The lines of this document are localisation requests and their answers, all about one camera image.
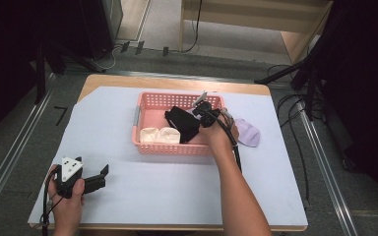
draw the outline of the person's arm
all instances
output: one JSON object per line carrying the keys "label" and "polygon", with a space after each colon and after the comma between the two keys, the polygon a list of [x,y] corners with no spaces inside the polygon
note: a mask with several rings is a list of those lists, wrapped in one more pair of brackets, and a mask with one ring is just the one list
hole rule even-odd
{"label": "person's arm", "polygon": [[[53,236],[75,235],[82,218],[82,207],[84,204],[82,194],[84,191],[85,180],[77,180],[73,186],[72,198],[62,199],[61,202],[53,209],[55,221]],[[61,199],[61,197],[56,193],[57,187],[53,177],[48,186],[48,196],[49,198],[52,198],[53,205],[57,204]]]}
{"label": "person's arm", "polygon": [[[220,173],[221,212],[225,235],[272,235],[265,214],[238,169],[231,142],[222,127],[216,122],[210,128],[201,127],[200,133],[207,137]],[[235,126],[232,134],[238,138]]]}

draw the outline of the basket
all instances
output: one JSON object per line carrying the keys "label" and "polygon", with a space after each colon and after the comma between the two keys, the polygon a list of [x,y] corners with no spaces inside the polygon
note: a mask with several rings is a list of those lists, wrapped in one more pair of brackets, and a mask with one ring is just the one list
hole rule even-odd
{"label": "basket", "polygon": [[[197,135],[187,144],[155,144],[140,143],[140,131],[144,128],[169,127],[164,118],[164,112],[177,106],[183,110],[193,108],[192,103],[198,99],[199,94],[176,94],[165,92],[142,92],[134,117],[132,141],[140,153],[184,154],[184,155],[210,155],[211,150],[205,139]],[[208,95],[206,100],[213,109],[222,108],[223,99],[219,95]]]}

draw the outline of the white paper sheet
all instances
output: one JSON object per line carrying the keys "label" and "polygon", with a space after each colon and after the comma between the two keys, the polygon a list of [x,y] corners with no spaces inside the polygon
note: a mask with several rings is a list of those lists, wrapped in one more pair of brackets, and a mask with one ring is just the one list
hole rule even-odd
{"label": "white paper sheet", "polygon": [[[101,87],[76,104],[53,163],[81,156],[84,178],[109,164],[106,187],[86,195],[82,223],[221,225],[220,179],[211,156],[141,155],[131,142],[138,96],[150,90],[159,91]],[[234,118],[261,132],[257,147],[240,145],[239,152],[243,175],[269,223],[306,226],[272,98],[218,94]],[[42,194],[41,189],[29,223],[38,223]]]}

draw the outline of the lavender fabric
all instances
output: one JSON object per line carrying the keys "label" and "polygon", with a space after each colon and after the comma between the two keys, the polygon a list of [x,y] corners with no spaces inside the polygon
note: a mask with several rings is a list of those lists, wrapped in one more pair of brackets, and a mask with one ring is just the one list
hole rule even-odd
{"label": "lavender fabric", "polygon": [[256,147],[260,141],[260,131],[243,119],[235,119],[235,126],[238,129],[238,141],[249,147]]}

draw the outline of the table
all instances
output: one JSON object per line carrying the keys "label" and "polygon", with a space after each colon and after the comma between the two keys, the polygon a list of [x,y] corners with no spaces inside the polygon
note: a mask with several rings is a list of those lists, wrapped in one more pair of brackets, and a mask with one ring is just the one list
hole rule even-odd
{"label": "table", "polygon": [[[197,21],[200,0],[182,0],[179,50],[185,20]],[[200,22],[280,30],[291,62],[306,52],[328,19],[327,0],[203,0]]]}
{"label": "table", "polygon": [[[272,230],[306,229],[306,215],[267,87],[106,75],[87,78],[53,160],[59,163],[64,155],[81,155],[85,178],[97,174],[106,162],[110,164],[106,187],[86,195],[81,229],[221,230],[220,181],[211,156],[141,155],[131,143],[138,94],[151,89],[218,91],[234,117],[240,109],[254,114],[253,107],[260,104],[261,118],[244,117],[261,127],[262,140],[257,148],[240,147],[243,175]],[[237,97],[255,100],[237,107]],[[42,193],[41,189],[30,224],[39,219]]]}

